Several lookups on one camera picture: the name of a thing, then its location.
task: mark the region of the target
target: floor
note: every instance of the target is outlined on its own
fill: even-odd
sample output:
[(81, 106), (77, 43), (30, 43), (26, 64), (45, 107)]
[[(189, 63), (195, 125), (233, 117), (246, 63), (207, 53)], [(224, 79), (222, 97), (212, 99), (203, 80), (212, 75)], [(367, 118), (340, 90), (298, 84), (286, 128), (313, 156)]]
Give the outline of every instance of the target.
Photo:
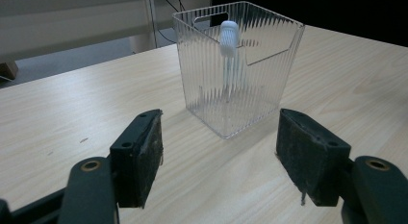
[[(157, 35), (159, 47), (170, 45), (176, 40), (173, 29), (165, 29), (162, 30), (161, 33), (163, 35)], [(6, 81), (0, 79), (0, 89), (133, 54), (130, 39), (125, 37), (90, 46), (18, 60), (15, 61), (18, 66), (15, 80)]]

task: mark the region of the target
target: white object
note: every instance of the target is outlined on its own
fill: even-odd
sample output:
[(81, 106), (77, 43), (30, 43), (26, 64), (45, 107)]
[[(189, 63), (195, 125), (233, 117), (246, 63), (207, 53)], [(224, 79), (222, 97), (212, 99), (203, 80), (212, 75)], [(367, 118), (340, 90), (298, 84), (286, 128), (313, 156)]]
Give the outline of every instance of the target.
[(240, 38), (238, 24), (231, 20), (223, 21), (221, 23), (221, 33), (219, 36), (221, 55), (227, 58), (235, 57), (238, 40)]

